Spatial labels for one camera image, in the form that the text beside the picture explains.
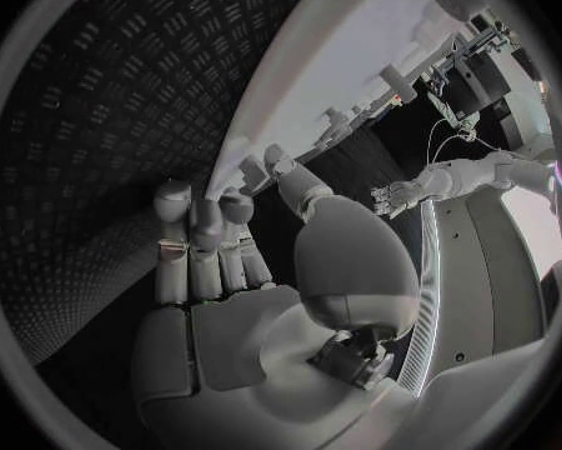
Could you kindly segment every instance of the curved white surface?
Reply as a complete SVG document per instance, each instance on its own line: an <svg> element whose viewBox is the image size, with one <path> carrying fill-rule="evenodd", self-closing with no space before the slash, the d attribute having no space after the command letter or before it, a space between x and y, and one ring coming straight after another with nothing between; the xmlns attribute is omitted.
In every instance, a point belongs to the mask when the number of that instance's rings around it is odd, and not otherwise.
<svg viewBox="0 0 562 450"><path fill-rule="evenodd" d="M241 186L239 163L271 143L292 157L311 150L329 126L327 109L354 118L355 105L366 109L389 90L383 68L407 74L461 25L434 0L301 0L246 89L207 198Z"/></svg>

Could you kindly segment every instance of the diamond plate wall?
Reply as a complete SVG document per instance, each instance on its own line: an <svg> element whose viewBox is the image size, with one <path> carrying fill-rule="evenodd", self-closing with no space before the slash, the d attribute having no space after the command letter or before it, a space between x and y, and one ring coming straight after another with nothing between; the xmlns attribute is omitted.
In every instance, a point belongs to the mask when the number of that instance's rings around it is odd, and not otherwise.
<svg viewBox="0 0 562 450"><path fill-rule="evenodd" d="M243 90L299 0L80 0L0 121L0 296L55 352L154 265L154 187L202 188Z"/></svg>

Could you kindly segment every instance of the textured metal panel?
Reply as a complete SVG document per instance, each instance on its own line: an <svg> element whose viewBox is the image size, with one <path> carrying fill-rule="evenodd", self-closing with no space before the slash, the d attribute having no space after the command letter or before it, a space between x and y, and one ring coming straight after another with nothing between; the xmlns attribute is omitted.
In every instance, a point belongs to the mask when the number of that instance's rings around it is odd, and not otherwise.
<svg viewBox="0 0 562 450"><path fill-rule="evenodd" d="M299 0L79 0L0 121L0 296L30 359L154 263L151 193L206 183L235 107Z"/></svg>

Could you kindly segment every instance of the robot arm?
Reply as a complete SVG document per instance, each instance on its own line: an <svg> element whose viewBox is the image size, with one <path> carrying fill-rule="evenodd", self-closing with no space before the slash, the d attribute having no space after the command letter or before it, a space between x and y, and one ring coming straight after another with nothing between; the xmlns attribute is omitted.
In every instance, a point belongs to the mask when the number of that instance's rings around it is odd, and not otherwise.
<svg viewBox="0 0 562 450"><path fill-rule="evenodd" d="M427 165L414 180L374 188L371 195L375 212L394 218L423 200L449 200L468 195L482 185L503 190L518 185L553 203L552 180L552 168L498 151L481 160L457 159Z"/></svg>

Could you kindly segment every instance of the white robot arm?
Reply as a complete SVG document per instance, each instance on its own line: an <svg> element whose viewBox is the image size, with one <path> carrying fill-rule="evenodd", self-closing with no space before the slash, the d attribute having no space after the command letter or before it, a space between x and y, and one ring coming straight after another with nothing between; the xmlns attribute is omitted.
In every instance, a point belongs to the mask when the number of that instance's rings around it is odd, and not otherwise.
<svg viewBox="0 0 562 450"><path fill-rule="evenodd" d="M553 169L497 151L481 160L457 159L427 165L414 180L374 188L375 213L394 218L423 200L468 195L482 185L507 190L521 186L550 200L554 209Z"/></svg>

